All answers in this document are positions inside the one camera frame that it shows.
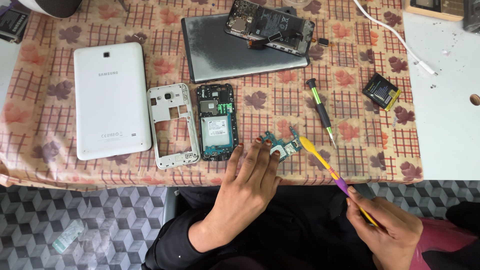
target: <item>yellow toothbrush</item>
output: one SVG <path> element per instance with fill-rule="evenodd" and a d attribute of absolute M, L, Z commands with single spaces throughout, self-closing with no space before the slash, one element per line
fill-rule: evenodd
<path fill-rule="evenodd" d="M 348 185 L 347 185 L 347 183 L 345 183 L 345 180 L 343 180 L 343 178 L 340 175 L 338 175 L 338 173 L 332 167 L 330 167 L 330 165 L 328 165 L 328 163 L 322 158 L 322 156 L 320 156 L 320 154 L 315 150 L 315 146 L 312 144 L 312 142 L 309 141 L 307 138 L 305 138 L 303 136 L 300 136 L 300 143 L 303 145 L 305 150 L 314 154 L 318 158 L 318 160 L 323 164 L 323 166 L 328 170 L 330 175 L 333 177 L 333 180 L 335 181 L 335 184 L 345 194 L 347 194 L 347 196 L 350 197 L 350 195 L 348 195 L 348 191 L 347 191 Z M 375 225 L 376 227 L 379 227 L 378 223 L 370 216 L 369 213 L 367 213 L 367 211 L 363 210 L 363 208 L 361 208 L 360 206 L 359 206 L 359 209 L 365 215 L 365 217 L 367 217 L 368 220 L 370 220 L 370 222 L 373 225 Z"/>

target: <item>fingernail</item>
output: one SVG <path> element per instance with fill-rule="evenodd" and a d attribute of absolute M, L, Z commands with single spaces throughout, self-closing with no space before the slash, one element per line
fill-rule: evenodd
<path fill-rule="evenodd" d="M 352 193 L 352 194 L 356 194 L 356 193 L 357 193 L 357 191 L 355 190 L 355 188 L 353 188 L 352 186 L 349 186 L 349 187 L 348 187 L 348 191 L 349 191 L 350 193 Z"/>

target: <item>phone battery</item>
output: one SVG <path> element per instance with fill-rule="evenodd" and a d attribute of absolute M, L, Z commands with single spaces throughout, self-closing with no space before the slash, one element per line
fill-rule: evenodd
<path fill-rule="evenodd" d="M 252 27 L 251 33 L 255 36 L 267 38 L 278 32 L 290 29 L 302 32 L 304 21 L 302 18 L 260 7 L 257 11 L 256 24 Z M 299 39 L 297 37 L 284 37 L 275 40 L 275 42 L 296 48 Z"/>
<path fill-rule="evenodd" d="M 373 75 L 362 91 L 363 94 L 375 101 L 385 111 L 391 109 L 398 96 L 400 96 L 400 92 L 398 87 L 391 84 L 378 73 Z"/>
<path fill-rule="evenodd" d="M 0 39 L 10 43 L 22 41 L 28 14 L 10 9 L 0 16 Z"/>

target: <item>tablecloth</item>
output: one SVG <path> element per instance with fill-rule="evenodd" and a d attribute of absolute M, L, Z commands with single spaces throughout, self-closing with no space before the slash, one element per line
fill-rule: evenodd
<path fill-rule="evenodd" d="M 254 0 L 267 7 L 280 0 Z M 186 83 L 193 103 L 180 20 L 228 13 L 232 0 L 84 0 L 78 13 L 55 19 L 32 12 L 0 117 L 0 184 L 95 190 L 123 185 L 220 184 L 227 162 L 200 161 L 168 170 L 156 167 L 153 149 L 110 158 L 76 157 L 73 51 L 138 42 L 144 50 L 147 87 Z M 374 18 L 404 34 L 400 0 L 367 0 Z M 270 131 L 291 140 L 289 126 L 309 138 L 348 183 L 412 183 L 423 178 L 406 51 L 388 30 L 366 19 L 350 0 L 313 0 L 298 16 L 315 22 L 311 64 L 302 69 L 225 80 L 236 93 L 239 138 L 248 149 Z M 361 90 L 378 72 L 402 93 L 389 112 Z M 332 122 L 332 146 L 304 82 L 317 79 Z M 190 146 L 186 122 L 155 125 L 160 152 Z M 279 165 L 280 184 L 333 184 L 305 150 Z"/>

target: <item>green screwdriver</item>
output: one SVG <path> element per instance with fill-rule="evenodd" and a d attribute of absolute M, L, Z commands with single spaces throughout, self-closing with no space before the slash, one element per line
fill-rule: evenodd
<path fill-rule="evenodd" d="M 320 115 L 320 120 L 322 120 L 322 124 L 324 125 L 324 128 L 328 131 L 328 135 L 330 136 L 333 146 L 336 149 L 336 144 L 335 144 L 335 140 L 333 139 L 333 133 L 332 133 L 332 124 L 330 123 L 330 118 L 328 117 L 324 104 L 320 101 L 320 98 L 318 97 L 317 85 L 315 84 L 315 81 L 316 79 L 313 78 L 308 80 L 306 84 L 308 84 L 308 86 L 312 90 L 313 97 L 315 98 L 315 103 L 317 104 L 317 112 L 318 112 L 318 115 Z"/>

